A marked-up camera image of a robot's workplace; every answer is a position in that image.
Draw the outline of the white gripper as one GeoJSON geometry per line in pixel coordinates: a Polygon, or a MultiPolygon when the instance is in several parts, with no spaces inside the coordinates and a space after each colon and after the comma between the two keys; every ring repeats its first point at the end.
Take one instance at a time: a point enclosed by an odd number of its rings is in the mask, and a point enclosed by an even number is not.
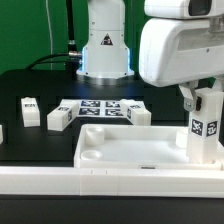
{"type": "Polygon", "coordinates": [[[207,19],[150,19],[141,34],[139,73],[157,87],[180,84],[184,109],[199,111],[195,80],[224,74],[224,32],[211,33],[207,19]]]}

